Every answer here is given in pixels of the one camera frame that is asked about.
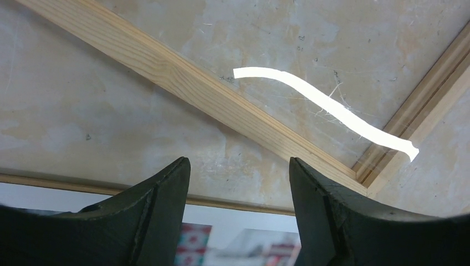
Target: beige stained surface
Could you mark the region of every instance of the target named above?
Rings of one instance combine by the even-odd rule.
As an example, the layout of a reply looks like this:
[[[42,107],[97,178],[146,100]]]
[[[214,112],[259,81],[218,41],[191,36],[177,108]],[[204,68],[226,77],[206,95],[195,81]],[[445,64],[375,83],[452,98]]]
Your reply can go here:
[[[285,70],[328,95],[342,83],[331,97],[382,128],[470,19],[467,0],[100,2],[348,166],[368,141],[293,89],[234,81],[232,69]],[[469,111],[460,102],[377,198],[436,215],[469,211]],[[287,162],[26,8],[0,3],[4,172],[133,185],[179,156],[192,163],[190,194],[292,207]],[[433,182],[414,193],[422,176]]]

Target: white tape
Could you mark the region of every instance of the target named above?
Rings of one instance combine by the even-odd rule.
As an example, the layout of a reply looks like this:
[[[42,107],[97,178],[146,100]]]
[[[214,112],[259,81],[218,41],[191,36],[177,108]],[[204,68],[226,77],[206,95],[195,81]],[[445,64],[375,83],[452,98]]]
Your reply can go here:
[[[307,99],[323,108],[325,111],[332,114],[335,118],[341,121],[352,131],[361,135],[362,137],[378,144],[394,150],[399,150],[410,157],[410,161],[413,161],[420,152],[419,149],[415,148],[411,141],[404,140],[394,135],[383,132],[369,125],[366,121],[360,119],[351,111],[346,109],[342,104],[328,97],[317,88],[313,87],[305,80],[300,79],[290,73],[279,71],[271,68],[237,68],[233,70],[233,76],[236,79],[239,78],[267,78],[275,79],[282,83],[285,83],[296,91],[300,92]]]

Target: white curved strip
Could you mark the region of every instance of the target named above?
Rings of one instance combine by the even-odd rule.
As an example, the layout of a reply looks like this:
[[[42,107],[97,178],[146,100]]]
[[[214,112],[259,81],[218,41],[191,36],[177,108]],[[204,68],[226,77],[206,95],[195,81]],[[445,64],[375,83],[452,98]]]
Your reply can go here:
[[[290,73],[279,71],[271,68],[236,68],[233,70],[234,78],[267,78],[275,79],[282,83],[285,83],[302,95],[307,97],[310,101],[323,108],[335,116],[345,126],[349,127],[352,131],[358,133],[364,138],[378,144],[394,150],[399,150],[408,155],[410,160],[413,161],[420,152],[419,149],[415,148],[411,141],[404,140],[394,135],[383,132],[369,125],[366,121],[360,119],[351,111],[346,109],[342,104],[328,97],[317,88],[313,87],[305,80],[300,79]]]

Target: wooden beam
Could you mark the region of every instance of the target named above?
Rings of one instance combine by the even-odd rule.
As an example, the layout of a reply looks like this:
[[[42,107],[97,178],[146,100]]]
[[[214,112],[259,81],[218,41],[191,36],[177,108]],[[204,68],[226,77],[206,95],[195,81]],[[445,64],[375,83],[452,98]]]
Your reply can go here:
[[[281,158],[300,157],[326,177],[365,195],[353,170],[96,1],[16,1]]]
[[[52,180],[46,180],[46,179],[40,179],[40,178],[30,178],[30,177],[2,175],[2,174],[0,174],[0,183],[9,183],[9,184],[17,184],[17,185],[33,186],[33,187],[45,187],[45,188],[53,188],[56,190],[86,192],[86,193],[109,195],[109,196],[114,196],[123,191],[123,190],[115,189],[115,188],[106,188],[106,187],[99,187],[99,186],[68,183],[68,182],[62,182],[62,181],[52,181]],[[285,209],[276,209],[276,208],[269,208],[269,207],[263,207],[263,206],[249,206],[249,205],[240,204],[240,203],[215,201],[212,199],[198,198],[196,196],[191,196],[191,195],[188,195],[186,204],[216,207],[216,208],[225,208],[225,209],[236,209],[239,211],[247,211],[247,212],[262,212],[262,213],[273,213],[273,214],[295,216],[295,213],[293,211],[289,211]]]
[[[426,74],[384,131],[419,145],[467,90],[470,82],[470,23]],[[406,156],[371,145],[352,168],[375,196],[407,161]]]

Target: wooden plank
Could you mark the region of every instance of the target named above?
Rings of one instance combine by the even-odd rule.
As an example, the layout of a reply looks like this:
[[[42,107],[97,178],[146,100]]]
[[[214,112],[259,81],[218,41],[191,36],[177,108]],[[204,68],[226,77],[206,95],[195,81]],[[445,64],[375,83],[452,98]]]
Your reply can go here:
[[[416,116],[409,129],[403,133],[403,137],[419,145],[468,88],[470,88],[470,53],[467,53],[460,65]],[[367,196],[375,197],[407,161],[407,156],[402,152],[387,155],[377,166],[380,171],[371,173],[364,182],[368,187]]]
[[[403,105],[398,109],[389,123],[385,126],[384,131],[406,139],[412,130],[416,129],[423,121],[418,118],[419,114],[432,110],[434,107],[429,105],[431,99],[436,95],[445,95],[445,88],[442,86],[449,76],[460,65],[463,58],[470,51],[470,23],[468,23],[460,34],[455,38],[452,44],[446,49],[435,65],[425,75],[421,82],[416,86],[411,95],[406,99]],[[369,176],[380,172],[380,165],[384,165],[385,161],[390,161],[392,154],[387,155],[389,149],[385,149],[379,145],[372,144],[361,159],[352,168],[356,172],[357,180],[364,183],[366,187],[373,182],[374,177]]]
[[[94,0],[16,0],[285,160],[300,157],[365,195],[356,173],[235,93],[228,83]]]
[[[53,188],[56,190],[78,191],[78,192],[94,193],[94,194],[101,194],[101,195],[110,195],[110,196],[114,196],[123,191],[123,190],[115,189],[115,188],[89,186],[89,185],[67,183],[67,182],[61,182],[61,181],[52,181],[52,180],[46,180],[46,179],[40,179],[40,178],[30,178],[30,177],[23,177],[23,176],[12,176],[12,175],[1,175],[1,174],[0,174],[0,183],[9,183],[9,184],[17,184],[17,185],[25,185],[25,186],[33,186],[33,187],[45,187],[45,188]],[[262,213],[273,213],[273,214],[295,216],[295,213],[293,211],[289,211],[285,209],[275,209],[275,208],[268,208],[268,207],[262,207],[262,206],[249,206],[249,205],[240,204],[240,203],[215,201],[211,199],[201,199],[201,198],[191,196],[191,195],[188,195],[186,204],[216,207],[216,208],[225,208],[225,209],[236,209],[239,211],[247,211],[247,212],[262,212]]]

